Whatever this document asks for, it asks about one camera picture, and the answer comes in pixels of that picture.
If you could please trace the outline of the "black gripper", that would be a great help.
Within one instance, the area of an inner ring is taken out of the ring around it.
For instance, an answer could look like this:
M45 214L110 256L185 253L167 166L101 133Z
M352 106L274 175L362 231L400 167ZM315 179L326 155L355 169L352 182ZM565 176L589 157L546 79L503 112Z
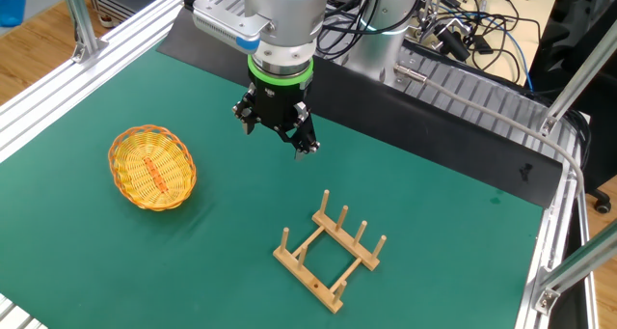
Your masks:
M256 79L252 87L232 107L234 116L250 135L257 123L274 129L294 149L294 159L302 160L320 147L308 105L305 103L310 81L293 85L275 85Z

